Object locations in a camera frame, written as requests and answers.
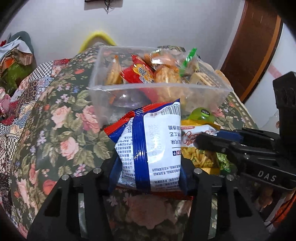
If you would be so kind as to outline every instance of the bed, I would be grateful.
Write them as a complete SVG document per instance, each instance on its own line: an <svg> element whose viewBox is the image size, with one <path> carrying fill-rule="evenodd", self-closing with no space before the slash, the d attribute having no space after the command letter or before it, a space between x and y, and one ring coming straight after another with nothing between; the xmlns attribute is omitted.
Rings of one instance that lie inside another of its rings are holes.
<svg viewBox="0 0 296 241"><path fill-rule="evenodd" d="M12 117L0 124L0 202L24 237L63 174L85 175L113 154L87 90L98 49L38 66L14 94ZM224 129L257 128L234 92L213 114ZM191 208L189 200L123 189L104 202L115 240L181 240ZM209 237L215 235L216 210L213 196Z"/></svg>

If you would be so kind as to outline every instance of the yellow snack bag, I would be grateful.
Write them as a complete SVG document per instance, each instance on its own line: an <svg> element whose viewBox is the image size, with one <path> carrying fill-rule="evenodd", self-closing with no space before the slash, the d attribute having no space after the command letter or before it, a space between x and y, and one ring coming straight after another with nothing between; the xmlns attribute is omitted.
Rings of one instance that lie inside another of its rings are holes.
<svg viewBox="0 0 296 241"><path fill-rule="evenodd" d="M218 167L217 154L212 151L199 150L193 144L195 138L200 133L215 135L220 130L220 126L202 120L182 120L181 121L181 153L184 158L190 159L195 167L214 168Z"/></svg>

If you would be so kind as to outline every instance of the red snack wrapper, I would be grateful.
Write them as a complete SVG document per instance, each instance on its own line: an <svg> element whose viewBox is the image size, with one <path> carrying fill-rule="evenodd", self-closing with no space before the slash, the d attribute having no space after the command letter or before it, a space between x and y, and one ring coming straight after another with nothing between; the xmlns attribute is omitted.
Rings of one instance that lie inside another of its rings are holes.
<svg viewBox="0 0 296 241"><path fill-rule="evenodd" d="M153 83L153 71L150 66L137 55L131 57L133 64L121 71L121 77L129 83Z"/></svg>
<svg viewBox="0 0 296 241"><path fill-rule="evenodd" d="M132 55L133 64L120 72L122 78L129 83L154 83L153 71L151 67L146 64L143 59L137 55ZM157 91L153 88L140 89L152 103L158 102Z"/></svg>

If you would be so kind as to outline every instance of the wooden door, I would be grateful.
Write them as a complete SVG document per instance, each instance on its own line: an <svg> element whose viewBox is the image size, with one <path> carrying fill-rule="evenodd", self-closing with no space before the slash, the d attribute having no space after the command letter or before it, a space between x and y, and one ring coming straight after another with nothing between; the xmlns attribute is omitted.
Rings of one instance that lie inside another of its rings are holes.
<svg viewBox="0 0 296 241"><path fill-rule="evenodd" d="M280 17L267 3L246 0L236 36L221 68L242 102L264 75L281 29Z"/></svg>

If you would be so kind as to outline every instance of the brown door frame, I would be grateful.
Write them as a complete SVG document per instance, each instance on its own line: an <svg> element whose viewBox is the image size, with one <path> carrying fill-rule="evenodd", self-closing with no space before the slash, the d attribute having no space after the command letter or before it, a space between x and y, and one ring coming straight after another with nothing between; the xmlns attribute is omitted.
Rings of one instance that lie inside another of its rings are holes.
<svg viewBox="0 0 296 241"><path fill-rule="evenodd" d="M228 62L228 59L230 58L231 53L232 53L232 51L234 49L234 46L235 46L235 44L237 42L238 36L240 34L240 31L241 31L241 28L242 28L242 25L243 25L243 22L244 22L244 18L246 16L247 8L248 8L248 1L245 1L244 9L243 9L243 12L242 12L242 17L241 17L239 26L237 28L237 33L236 33L236 35L234 37L234 40L232 42L232 45L231 45L230 50L228 52L228 55L227 55L227 57L226 57L226 59L225 59L225 61L223 63L222 68L221 68L222 72L225 69L226 64ZM279 16L277 16L276 26L275 26L275 29L274 29L274 33L273 33L270 45L269 45L268 50L266 52L266 55L264 56L264 59L263 59L261 65L260 65L258 71L256 72L254 78L252 79L251 83L249 84L247 89L244 91L244 93L240 96L240 100L243 103L245 103L246 100L250 97L253 90L256 88L256 86L260 82L260 79L265 74L265 72L266 72L266 70L267 70L267 68L268 68L268 66L269 66L269 64L270 64L270 62L271 62L271 60L272 60L272 58L273 58L273 56L275 54L276 48L278 46L282 28L283 28L283 22L282 22L281 18Z"/></svg>

